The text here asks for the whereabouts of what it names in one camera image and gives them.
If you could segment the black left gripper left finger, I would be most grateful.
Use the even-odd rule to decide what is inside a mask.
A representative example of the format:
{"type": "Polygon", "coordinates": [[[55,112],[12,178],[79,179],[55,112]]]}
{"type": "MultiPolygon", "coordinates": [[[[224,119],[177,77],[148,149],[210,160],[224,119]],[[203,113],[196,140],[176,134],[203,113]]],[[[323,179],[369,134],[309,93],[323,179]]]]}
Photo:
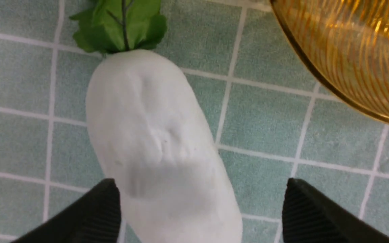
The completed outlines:
{"type": "Polygon", "coordinates": [[[103,179],[63,211],[15,240],[16,243],[117,243],[120,194],[113,179],[103,179]]]}

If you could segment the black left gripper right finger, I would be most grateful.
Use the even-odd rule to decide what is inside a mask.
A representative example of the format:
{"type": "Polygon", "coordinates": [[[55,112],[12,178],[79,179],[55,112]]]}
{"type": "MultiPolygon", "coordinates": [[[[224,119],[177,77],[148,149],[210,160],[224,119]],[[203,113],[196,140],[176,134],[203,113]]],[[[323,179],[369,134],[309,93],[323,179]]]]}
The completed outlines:
{"type": "Polygon", "coordinates": [[[297,178],[287,181],[282,235],[285,243],[389,243],[386,234],[297,178]]]}

